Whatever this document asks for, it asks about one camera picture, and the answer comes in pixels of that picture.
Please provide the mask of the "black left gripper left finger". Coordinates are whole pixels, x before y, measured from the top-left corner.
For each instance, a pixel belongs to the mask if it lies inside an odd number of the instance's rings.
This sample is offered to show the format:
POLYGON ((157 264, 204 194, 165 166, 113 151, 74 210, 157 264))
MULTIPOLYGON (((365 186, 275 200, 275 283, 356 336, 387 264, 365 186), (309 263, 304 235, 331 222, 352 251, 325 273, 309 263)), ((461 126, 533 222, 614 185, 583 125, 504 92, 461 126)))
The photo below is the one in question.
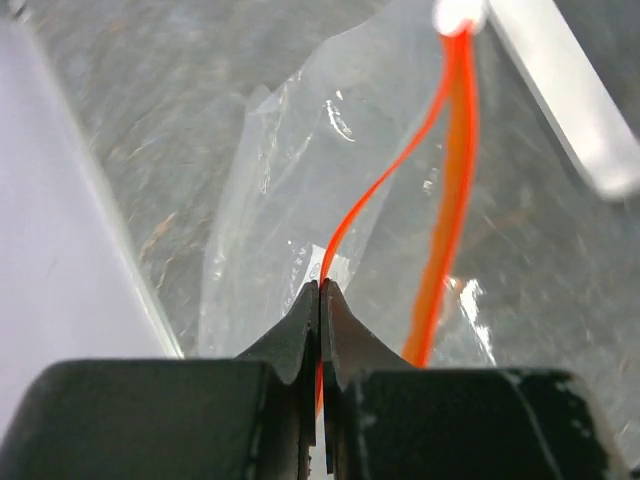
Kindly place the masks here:
POLYGON ((5 479, 305 479, 316 441, 319 287, 226 359, 55 363, 1 444, 5 479))

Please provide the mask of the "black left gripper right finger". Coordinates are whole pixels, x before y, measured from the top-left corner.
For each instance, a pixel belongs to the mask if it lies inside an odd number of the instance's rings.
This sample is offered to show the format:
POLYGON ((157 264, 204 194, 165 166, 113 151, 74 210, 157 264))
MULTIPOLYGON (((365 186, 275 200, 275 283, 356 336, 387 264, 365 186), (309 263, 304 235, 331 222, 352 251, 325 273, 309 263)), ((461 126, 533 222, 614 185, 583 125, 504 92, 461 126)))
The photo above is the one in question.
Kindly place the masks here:
POLYGON ((320 290, 326 468, 337 479, 621 479, 584 382, 558 369, 420 369, 320 290))

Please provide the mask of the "clear zip bag orange zipper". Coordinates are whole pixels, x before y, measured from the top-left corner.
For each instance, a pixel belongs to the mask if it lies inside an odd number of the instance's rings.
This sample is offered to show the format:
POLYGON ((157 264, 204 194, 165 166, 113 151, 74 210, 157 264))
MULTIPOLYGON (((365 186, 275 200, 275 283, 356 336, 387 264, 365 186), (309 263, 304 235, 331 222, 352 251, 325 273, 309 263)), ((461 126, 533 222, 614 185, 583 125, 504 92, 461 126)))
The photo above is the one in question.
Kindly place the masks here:
POLYGON ((435 128, 470 102, 442 93, 454 34, 436 2, 394 1, 255 90, 204 257, 199 355, 241 352, 326 276, 412 361, 494 363, 479 284, 453 273, 474 167, 448 152, 461 131, 435 128))

